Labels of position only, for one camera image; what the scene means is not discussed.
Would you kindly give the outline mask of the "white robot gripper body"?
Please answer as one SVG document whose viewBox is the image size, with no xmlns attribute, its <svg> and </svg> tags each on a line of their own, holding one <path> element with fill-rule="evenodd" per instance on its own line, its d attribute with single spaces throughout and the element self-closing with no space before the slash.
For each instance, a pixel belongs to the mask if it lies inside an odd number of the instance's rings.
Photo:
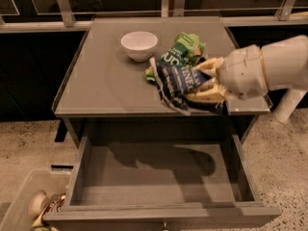
<svg viewBox="0 0 308 231">
<path fill-rule="evenodd" d="M 242 100 L 264 96 L 268 92 L 261 49 L 257 45 L 236 49 L 225 57 L 218 78 L 231 96 Z"/>
</svg>

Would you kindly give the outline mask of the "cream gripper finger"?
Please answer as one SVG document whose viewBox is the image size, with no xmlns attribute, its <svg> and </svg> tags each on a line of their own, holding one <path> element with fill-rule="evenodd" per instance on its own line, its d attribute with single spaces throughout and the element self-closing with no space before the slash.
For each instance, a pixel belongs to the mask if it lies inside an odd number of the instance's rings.
<svg viewBox="0 0 308 231">
<path fill-rule="evenodd" d="M 185 94 L 185 98 L 193 103 L 222 103 L 228 91 L 224 86 L 213 84 L 208 89 L 200 87 L 197 91 Z"/>
<path fill-rule="evenodd" d="M 223 64 L 224 58 L 211 58 L 194 67 L 195 70 L 200 70 L 202 73 L 210 77 L 219 77 L 219 68 Z"/>
</svg>

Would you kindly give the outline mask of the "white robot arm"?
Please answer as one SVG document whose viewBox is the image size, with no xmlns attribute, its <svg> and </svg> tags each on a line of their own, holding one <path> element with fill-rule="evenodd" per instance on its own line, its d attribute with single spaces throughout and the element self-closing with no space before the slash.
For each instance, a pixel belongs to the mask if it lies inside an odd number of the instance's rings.
<svg viewBox="0 0 308 231">
<path fill-rule="evenodd" d="M 195 68 L 212 79 L 187 93 L 188 100 L 200 103 L 247 100 L 284 90 L 286 93 L 273 114 L 285 122 L 308 91 L 308 38 L 297 36 L 263 47 L 253 44 Z"/>
</svg>

